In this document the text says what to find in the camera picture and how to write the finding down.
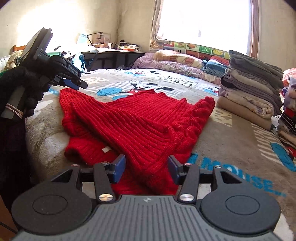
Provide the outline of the left black gloved hand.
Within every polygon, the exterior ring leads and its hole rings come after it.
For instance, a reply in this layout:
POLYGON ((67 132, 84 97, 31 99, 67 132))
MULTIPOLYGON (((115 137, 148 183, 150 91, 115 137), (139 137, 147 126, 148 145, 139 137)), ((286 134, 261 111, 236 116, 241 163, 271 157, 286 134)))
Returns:
POLYGON ((1 118, 31 117, 48 90, 48 77, 22 66, 1 72, 1 118))

